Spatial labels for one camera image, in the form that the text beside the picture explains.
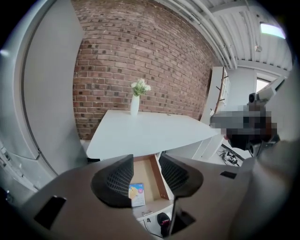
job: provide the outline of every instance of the window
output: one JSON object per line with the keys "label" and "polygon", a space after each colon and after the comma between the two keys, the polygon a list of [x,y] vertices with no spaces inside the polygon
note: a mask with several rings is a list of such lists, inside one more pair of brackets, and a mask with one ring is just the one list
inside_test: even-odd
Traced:
{"label": "window", "polygon": [[285,35],[284,35],[283,31],[278,27],[275,27],[275,26],[272,26],[269,24],[265,24],[265,23],[261,23],[261,31],[262,31],[262,33],[271,34],[271,35],[285,39]]}
{"label": "window", "polygon": [[256,81],[256,92],[260,91],[261,89],[263,89],[268,84],[269,84],[269,82],[266,81],[266,80],[257,79],[257,81]]}

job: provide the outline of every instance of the box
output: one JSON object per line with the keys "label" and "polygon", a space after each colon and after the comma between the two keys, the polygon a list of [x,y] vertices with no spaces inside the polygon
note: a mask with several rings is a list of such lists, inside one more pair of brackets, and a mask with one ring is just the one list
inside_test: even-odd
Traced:
{"label": "box", "polygon": [[144,206],[146,204],[144,184],[142,184],[142,183],[130,184],[128,197],[131,199],[132,207]]}

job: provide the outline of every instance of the ceiling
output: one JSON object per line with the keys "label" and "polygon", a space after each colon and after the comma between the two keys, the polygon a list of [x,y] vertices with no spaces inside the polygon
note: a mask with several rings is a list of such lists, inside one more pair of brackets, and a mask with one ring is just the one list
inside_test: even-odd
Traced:
{"label": "ceiling", "polygon": [[[225,67],[246,67],[287,76],[292,54],[285,39],[260,31],[276,20],[254,0],[156,0],[193,24]],[[262,47],[261,52],[255,46]]]}

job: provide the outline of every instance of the light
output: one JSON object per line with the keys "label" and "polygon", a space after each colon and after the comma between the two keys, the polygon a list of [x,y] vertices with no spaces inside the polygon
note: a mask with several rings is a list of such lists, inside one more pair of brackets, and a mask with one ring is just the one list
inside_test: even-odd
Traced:
{"label": "light", "polygon": [[3,57],[8,57],[9,56],[9,52],[7,50],[1,49],[0,50],[0,55],[2,55]]}
{"label": "light", "polygon": [[285,35],[284,35],[283,31],[278,27],[268,25],[265,23],[261,23],[261,31],[262,31],[262,33],[271,34],[271,35],[285,39]]}
{"label": "light", "polygon": [[261,80],[257,79],[257,82],[256,82],[256,92],[260,91],[261,89],[263,89],[268,84],[269,84],[268,82],[261,81]]}

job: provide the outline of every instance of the flower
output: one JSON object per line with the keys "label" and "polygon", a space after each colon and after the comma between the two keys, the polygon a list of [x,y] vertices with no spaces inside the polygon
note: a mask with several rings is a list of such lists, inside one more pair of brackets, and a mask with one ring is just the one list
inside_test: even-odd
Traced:
{"label": "flower", "polygon": [[139,96],[151,90],[151,87],[145,83],[145,79],[141,78],[137,82],[131,84],[133,94]]}

